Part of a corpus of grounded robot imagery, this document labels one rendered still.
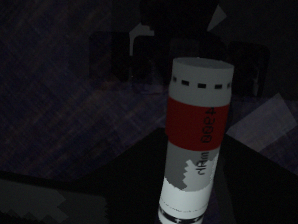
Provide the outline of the white and red battery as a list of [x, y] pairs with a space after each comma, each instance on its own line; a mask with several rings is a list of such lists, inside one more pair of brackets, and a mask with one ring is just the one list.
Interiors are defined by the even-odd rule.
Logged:
[[186, 56], [174, 57], [172, 63], [168, 157], [158, 220], [202, 224], [225, 135], [234, 65]]

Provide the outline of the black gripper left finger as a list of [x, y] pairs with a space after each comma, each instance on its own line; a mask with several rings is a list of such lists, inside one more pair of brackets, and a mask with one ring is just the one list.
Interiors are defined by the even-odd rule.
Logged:
[[168, 144], [158, 127], [73, 183], [0, 171], [0, 224], [154, 224]]

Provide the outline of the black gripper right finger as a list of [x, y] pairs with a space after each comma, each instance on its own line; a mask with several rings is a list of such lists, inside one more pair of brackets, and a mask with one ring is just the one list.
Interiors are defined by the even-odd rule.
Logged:
[[222, 224], [298, 224], [298, 175], [226, 133], [213, 186]]

